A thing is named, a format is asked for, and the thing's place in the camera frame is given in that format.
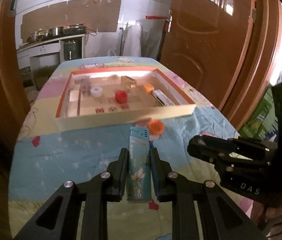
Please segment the person's right hand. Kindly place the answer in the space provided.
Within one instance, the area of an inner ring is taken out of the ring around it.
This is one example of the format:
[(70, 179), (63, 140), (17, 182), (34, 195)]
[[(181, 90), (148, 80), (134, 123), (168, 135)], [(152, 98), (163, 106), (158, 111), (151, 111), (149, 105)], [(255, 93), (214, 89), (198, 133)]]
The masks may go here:
[(282, 239), (282, 205), (277, 208), (264, 207), (253, 202), (250, 219), (268, 239)]

